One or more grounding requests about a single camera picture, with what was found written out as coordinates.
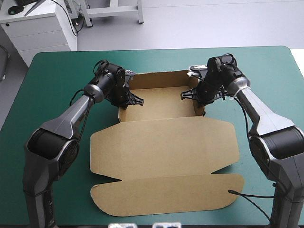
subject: cardboard box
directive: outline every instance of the cardboard box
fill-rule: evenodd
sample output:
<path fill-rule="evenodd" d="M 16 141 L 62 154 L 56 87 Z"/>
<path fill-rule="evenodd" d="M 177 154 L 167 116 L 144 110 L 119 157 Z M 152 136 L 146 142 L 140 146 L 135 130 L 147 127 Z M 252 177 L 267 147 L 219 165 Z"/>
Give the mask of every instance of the cardboard box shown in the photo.
<path fill-rule="evenodd" d="M 91 171 L 122 180 L 91 189 L 102 211 L 175 213 L 235 201 L 227 191 L 241 191 L 242 176 L 212 174 L 239 160 L 234 126 L 203 117 L 195 101 L 181 100 L 181 92 L 197 83 L 186 70 L 140 74 L 130 82 L 144 106 L 120 108 L 120 123 L 91 137 Z"/>

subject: gray floor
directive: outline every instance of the gray floor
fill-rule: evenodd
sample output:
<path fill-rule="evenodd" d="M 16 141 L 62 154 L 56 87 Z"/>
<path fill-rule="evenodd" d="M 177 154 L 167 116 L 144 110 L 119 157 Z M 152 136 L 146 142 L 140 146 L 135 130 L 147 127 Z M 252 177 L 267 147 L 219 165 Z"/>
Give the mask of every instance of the gray floor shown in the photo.
<path fill-rule="evenodd" d="M 0 129 L 28 70 L 19 53 L 0 26 L 0 44 L 10 53 L 6 79 L 0 82 Z"/>
<path fill-rule="evenodd" d="M 304 48 L 304 0 L 142 0 L 143 24 L 136 14 L 96 18 L 80 32 L 78 50 L 212 48 L 284 45 Z M 108 0 L 88 0 L 102 7 Z M 136 0 L 120 0 L 128 5 Z M 0 44 L 12 57 L 0 82 L 0 128 L 27 67 L 4 31 Z"/>

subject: white desk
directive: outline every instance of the white desk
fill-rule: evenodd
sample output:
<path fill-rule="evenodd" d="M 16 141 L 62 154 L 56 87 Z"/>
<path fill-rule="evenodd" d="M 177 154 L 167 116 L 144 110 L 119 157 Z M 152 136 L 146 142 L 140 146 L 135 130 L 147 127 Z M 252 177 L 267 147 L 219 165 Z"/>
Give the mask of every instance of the white desk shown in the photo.
<path fill-rule="evenodd" d="M 65 10 L 63 0 L 57 0 Z M 7 10 L 15 1 L 4 0 L 0 10 L 0 24 L 29 66 L 39 52 L 77 51 L 77 37 L 72 33 L 64 11 L 48 0 L 31 12 L 24 14 L 34 5 L 27 5 L 23 12 L 9 15 Z"/>

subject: black cable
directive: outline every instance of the black cable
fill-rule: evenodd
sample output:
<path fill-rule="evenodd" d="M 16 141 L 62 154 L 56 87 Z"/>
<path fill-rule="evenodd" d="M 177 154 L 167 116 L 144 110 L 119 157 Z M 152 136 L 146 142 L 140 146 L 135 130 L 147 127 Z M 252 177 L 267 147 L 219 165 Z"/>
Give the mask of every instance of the black cable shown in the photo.
<path fill-rule="evenodd" d="M 72 33 L 74 34 L 74 36 L 78 37 L 79 36 L 79 33 L 77 31 L 77 29 L 75 28 L 75 26 L 72 24 L 71 20 L 70 20 L 70 17 L 68 15 L 68 13 L 66 12 L 65 8 L 62 7 L 62 5 L 60 5 L 58 2 L 56 2 L 55 0 L 51 0 L 52 2 L 56 3 L 58 6 L 61 7 L 61 9 L 65 12 L 66 16 L 67 16 L 67 19 L 68 19 L 68 22 L 70 23 L 70 27 L 71 27 L 71 30 L 72 30 Z"/>
<path fill-rule="evenodd" d="M 261 199 L 274 199 L 274 196 L 259 196 L 259 195 L 248 195 L 243 194 L 234 190 L 228 190 L 230 194 L 237 195 L 237 196 L 246 196 L 246 197 L 253 197 L 253 198 L 261 198 Z"/>
<path fill-rule="evenodd" d="M 273 224 L 273 222 L 271 221 L 270 217 L 266 214 L 266 212 L 264 212 L 255 202 L 253 202 L 251 199 L 249 199 L 245 194 L 241 194 L 241 193 L 239 193 L 237 191 L 233 191 L 233 190 L 228 190 L 228 192 L 247 199 L 250 203 L 252 203 L 257 209 L 259 209 L 266 216 L 266 218 L 268 219 L 270 224 Z"/>
<path fill-rule="evenodd" d="M 81 92 L 81 91 L 84 92 L 83 89 L 79 89 L 79 90 L 76 91 L 76 93 L 74 93 L 74 96 L 73 96 L 72 99 L 70 100 L 70 106 L 72 105 L 72 102 L 73 102 L 73 100 L 75 99 L 75 97 L 77 96 L 77 94 L 78 94 L 79 92 Z"/>
<path fill-rule="evenodd" d="M 86 20 L 85 18 L 82 20 L 80 30 L 77 30 L 77 33 L 80 32 L 82 30 L 82 28 L 84 27 L 85 20 Z"/>
<path fill-rule="evenodd" d="M 8 56 L 10 56 L 9 51 L 4 46 L 0 45 L 0 48 L 3 49 Z"/>

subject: green table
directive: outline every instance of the green table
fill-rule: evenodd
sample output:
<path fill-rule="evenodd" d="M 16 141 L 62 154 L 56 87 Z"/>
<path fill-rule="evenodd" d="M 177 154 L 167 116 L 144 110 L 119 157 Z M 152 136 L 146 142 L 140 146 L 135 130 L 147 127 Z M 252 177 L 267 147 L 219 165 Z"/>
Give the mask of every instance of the green table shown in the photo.
<path fill-rule="evenodd" d="M 253 91 L 274 112 L 290 118 L 304 129 L 304 80 L 290 50 L 286 47 L 240 47 L 180 50 L 53 52 L 35 56 L 8 118 L 0 132 L 0 224 L 28 224 L 22 188 L 23 144 L 44 121 L 59 116 L 71 96 L 93 77 L 92 68 L 100 59 L 137 73 L 186 69 L 205 64 L 209 57 L 232 53 L 242 72 L 250 79 Z M 93 203 L 93 185 L 113 181 L 90 172 L 90 135 L 118 122 L 117 108 L 104 101 L 96 104 L 87 122 L 76 161 L 54 183 L 55 214 L 60 225 L 107 225 L 135 222 L 180 221 L 189 225 L 265 225 L 267 219 L 243 198 L 214 211 L 113 217 Z M 272 195 L 274 188 L 252 158 L 245 135 L 244 117 L 232 100 L 218 100 L 206 107 L 207 116 L 232 122 L 236 128 L 240 161 L 220 172 L 241 173 L 243 192 Z M 255 199 L 270 214 L 272 200 Z"/>

